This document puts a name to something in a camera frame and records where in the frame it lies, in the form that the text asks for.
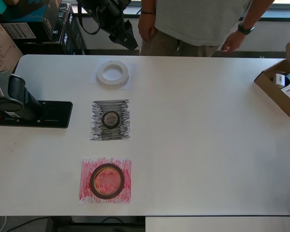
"black box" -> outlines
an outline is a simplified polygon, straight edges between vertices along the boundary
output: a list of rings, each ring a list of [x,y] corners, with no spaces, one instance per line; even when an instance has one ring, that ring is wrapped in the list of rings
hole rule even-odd
[[[86,45],[83,40],[83,36],[79,29],[76,18],[73,15],[73,9],[70,4],[63,3],[60,6],[57,21],[65,22],[68,26],[68,30],[72,35],[74,45],[76,47],[77,55],[84,55],[84,50],[86,50]]]
[[[69,33],[67,25],[58,21],[55,26],[53,38],[49,42],[42,43],[16,43],[25,54],[46,55],[75,55],[76,49]]]
[[[20,0],[0,14],[0,23],[14,41],[50,41],[61,0]]]

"cable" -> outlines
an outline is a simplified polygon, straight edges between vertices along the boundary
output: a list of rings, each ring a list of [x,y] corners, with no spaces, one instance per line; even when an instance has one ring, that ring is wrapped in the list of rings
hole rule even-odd
[[[5,224],[6,224],[6,221],[7,221],[7,216],[5,216],[5,221],[4,221],[4,224],[3,224],[3,226],[2,226],[2,228],[1,228],[1,230],[0,230],[0,232],[3,230],[3,228],[5,227]]]
[[[31,222],[33,222],[33,221],[37,221],[37,220],[41,220],[41,219],[47,219],[47,218],[49,218],[49,217],[39,217],[39,218],[36,218],[36,219],[30,220],[30,221],[27,221],[27,222],[25,222],[25,223],[23,223],[23,224],[21,224],[21,225],[19,225],[19,226],[16,226],[16,227],[14,227],[14,228],[9,229],[9,230],[6,231],[6,232],[13,231],[13,230],[15,230],[15,229],[17,229],[17,228],[19,228],[19,227],[22,227],[22,226],[24,226],[24,225],[27,225],[28,223],[31,223]]]
[[[104,223],[106,220],[108,219],[116,219],[118,221],[120,221],[121,223],[124,223],[121,219],[117,218],[117,217],[107,217],[106,219],[104,219],[101,223]]]
[[[95,35],[97,34],[100,29],[101,29],[101,25],[100,25],[100,21],[99,21],[99,16],[98,16],[98,9],[99,7],[96,8],[96,17],[97,17],[97,21],[98,21],[98,29],[95,32],[89,32],[87,31],[84,26],[83,26],[83,17],[82,17],[82,3],[80,1],[77,2],[77,11],[78,11],[78,21],[79,24],[81,25],[82,29],[89,35]]]

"black scribbled paper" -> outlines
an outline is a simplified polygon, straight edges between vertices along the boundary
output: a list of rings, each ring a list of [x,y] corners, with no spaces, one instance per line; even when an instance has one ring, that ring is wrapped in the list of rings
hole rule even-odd
[[[102,123],[103,115],[115,111],[120,123],[114,129],[106,128]],[[94,101],[91,111],[91,140],[107,141],[130,138],[129,100]]]

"black watch strap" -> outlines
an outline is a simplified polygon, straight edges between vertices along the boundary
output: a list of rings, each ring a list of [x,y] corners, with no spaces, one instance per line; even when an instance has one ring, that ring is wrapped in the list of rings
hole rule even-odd
[[[250,34],[250,33],[254,30],[254,27],[251,28],[251,29],[246,30],[246,29],[243,27],[242,22],[240,22],[240,23],[238,24],[237,29],[238,29],[240,32],[244,33],[245,35],[248,35],[248,34]]]
[[[147,14],[147,15],[156,15],[156,11],[153,11],[153,12],[146,12],[146,11],[143,11],[142,9],[141,9],[141,14]]]

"gray t-shirt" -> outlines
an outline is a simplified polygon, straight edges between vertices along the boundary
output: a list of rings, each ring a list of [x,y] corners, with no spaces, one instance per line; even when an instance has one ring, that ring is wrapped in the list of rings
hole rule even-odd
[[[221,45],[249,0],[156,0],[155,27],[195,46]]]

